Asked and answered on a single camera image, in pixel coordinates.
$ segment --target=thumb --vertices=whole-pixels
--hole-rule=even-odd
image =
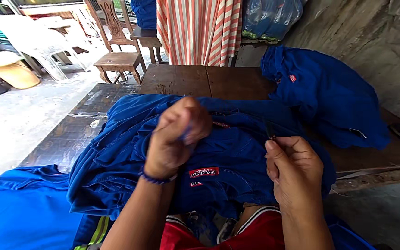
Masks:
[[[275,141],[267,140],[265,142],[265,148],[267,151],[266,157],[274,162],[279,172],[287,172],[293,169],[289,157]]]
[[[179,139],[186,132],[190,120],[191,112],[188,109],[181,111],[180,115],[173,122],[161,129],[163,139],[165,141]]]

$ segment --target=yellow bucket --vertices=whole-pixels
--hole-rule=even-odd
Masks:
[[[0,77],[15,88],[30,88],[40,79],[20,60],[21,58],[10,51],[0,51]]]

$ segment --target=hand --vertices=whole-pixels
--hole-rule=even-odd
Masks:
[[[211,133],[212,118],[193,97],[184,97],[165,110],[154,129],[144,171],[156,179],[174,176],[188,161],[191,149]]]
[[[282,213],[323,213],[321,182],[324,164],[300,136],[265,142],[266,171]]]

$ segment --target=red label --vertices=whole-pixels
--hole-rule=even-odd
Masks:
[[[201,182],[191,182],[191,187],[201,186],[203,183]]]
[[[212,122],[212,123],[214,123],[215,125],[218,125],[220,127],[223,127],[223,128],[230,128],[231,127],[228,124],[223,123],[223,122]]]
[[[218,167],[203,168],[189,171],[190,178],[197,178],[200,176],[214,176],[219,175]]]
[[[289,79],[291,80],[291,82],[295,82],[297,80],[294,75],[290,75]]]

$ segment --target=white plastic chair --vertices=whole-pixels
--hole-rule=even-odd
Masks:
[[[66,75],[52,58],[52,55],[64,51],[69,52],[81,68],[87,71],[63,35],[56,30],[47,29],[27,16],[0,15],[0,30],[37,74],[41,74],[41,70],[31,57],[44,67],[53,80],[66,80]]]

